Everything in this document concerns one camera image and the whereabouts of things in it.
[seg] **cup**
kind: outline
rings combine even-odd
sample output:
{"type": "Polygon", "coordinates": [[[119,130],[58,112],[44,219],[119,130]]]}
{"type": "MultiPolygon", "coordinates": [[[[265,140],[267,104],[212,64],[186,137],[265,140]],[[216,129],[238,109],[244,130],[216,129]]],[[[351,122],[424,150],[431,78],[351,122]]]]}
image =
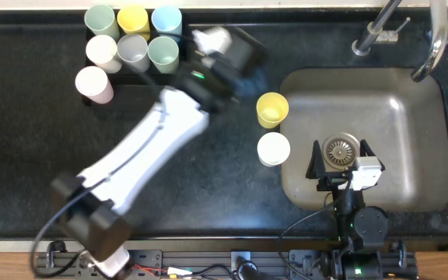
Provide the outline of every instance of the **cup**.
{"type": "Polygon", "coordinates": [[[264,128],[275,128],[288,115],[289,105],[279,93],[265,93],[257,101],[258,123],[264,128]]]}
{"type": "Polygon", "coordinates": [[[96,35],[107,35],[118,40],[120,33],[115,21],[115,13],[108,5],[95,5],[84,15],[84,23],[96,35]]]}
{"type": "Polygon", "coordinates": [[[171,74],[179,67],[179,47],[169,37],[157,37],[148,46],[148,56],[160,73],[171,74]]]}
{"type": "Polygon", "coordinates": [[[137,33],[149,40],[148,13],[142,5],[125,6],[118,12],[117,21],[126,34],[137,33]]]}
{"type": "MultiPolygon", "coordinates": [[[[172,33],[182,35],[183,33],[183,15],[180,10],[174,6],[163,6],[156,8],[152,14],[152,23],[155,29],[161,33],[172,33]]],[[[168,36],[176,42],[179,37],[168,36]]]]}
{"type": "Polygon", "coordinates": [[[94,36],[86,45],[86,56],[108,74],[117,73],[122,62],[117,58],[117,43],[107,35],[94,36]]]}
{"type": "Polygon", "coordinates": [[[149,68],[148,43],[138,34],[125,35],[118,41],[117,53],[134,72],[145,72],[149,68]]]}
{"type": "Polygon", "coordinates": [[[288,139],[278,132],[265,134],[257,144],[258,158],[267,167],[285,162],[288,159],[289,150],[288,139]]]}
{"type": "Polygon", "coordinates": [[[75,77],[75,87],[92,101],[105,104],[114,98],[114,89],[103,69],[96,66],[83,68],[75,77]]]}

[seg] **drain strainer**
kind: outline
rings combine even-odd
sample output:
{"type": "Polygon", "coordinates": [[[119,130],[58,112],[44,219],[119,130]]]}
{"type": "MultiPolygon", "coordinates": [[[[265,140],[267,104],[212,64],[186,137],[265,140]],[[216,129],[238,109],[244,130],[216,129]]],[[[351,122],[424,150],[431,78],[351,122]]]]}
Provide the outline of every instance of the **drain strainer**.
{"type": "Polygon", "coordinates": [[[326,139],[323,154],[329,165],[344,170],[359,156],[359,141],[348,133],[337,133],[326,139]]]}

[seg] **wooden surface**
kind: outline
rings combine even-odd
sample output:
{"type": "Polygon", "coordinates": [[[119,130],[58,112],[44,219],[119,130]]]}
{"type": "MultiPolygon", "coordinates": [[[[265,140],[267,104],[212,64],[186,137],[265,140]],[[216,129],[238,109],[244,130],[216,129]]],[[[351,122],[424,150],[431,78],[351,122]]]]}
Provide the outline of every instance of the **wooden surface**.
{"type": "MultiPolygon", "coordinates": [[[[448,252],[417,253],[420,280],[448,280],[448,252]]],[[[33,279],[28,253],[0,253],[0,280],[33,279]]]]}

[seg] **faucet base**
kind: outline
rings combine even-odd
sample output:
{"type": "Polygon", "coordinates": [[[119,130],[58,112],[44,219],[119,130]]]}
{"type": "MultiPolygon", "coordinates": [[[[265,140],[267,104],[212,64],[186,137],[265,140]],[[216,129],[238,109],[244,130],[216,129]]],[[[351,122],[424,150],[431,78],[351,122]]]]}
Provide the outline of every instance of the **faucet base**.
{"type": "Polygon", "coordinates": [[[354,52],[354,54],[357,54],[358,56],[366,56],[371,51],[371,48],[368,48],[367,51],[361,51],[361,50],[357,49],[356,45],[357,45],[357,40],[355,40],[354,43],[352,43],[352,51],[354,52]]]}

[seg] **sink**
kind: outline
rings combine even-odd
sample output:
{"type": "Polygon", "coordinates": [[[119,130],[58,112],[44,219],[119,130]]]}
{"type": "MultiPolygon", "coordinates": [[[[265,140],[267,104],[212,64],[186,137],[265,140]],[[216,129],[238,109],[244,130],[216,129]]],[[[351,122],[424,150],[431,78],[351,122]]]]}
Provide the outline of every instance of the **sink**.
{"type": "Polygon", "coordinates": [[[296,205],[323,206],[325,192],[305,178],[319,140],[327,170],[351,166],[365,139],[387,168],[364,191],[367,205],[387,211],[435,211],[448,205],[448,128],[436,81],[413,82],[411,69],[302,69],[280,93],[289,102],[281,133],[289,140],[282,185],[296,205]]]}

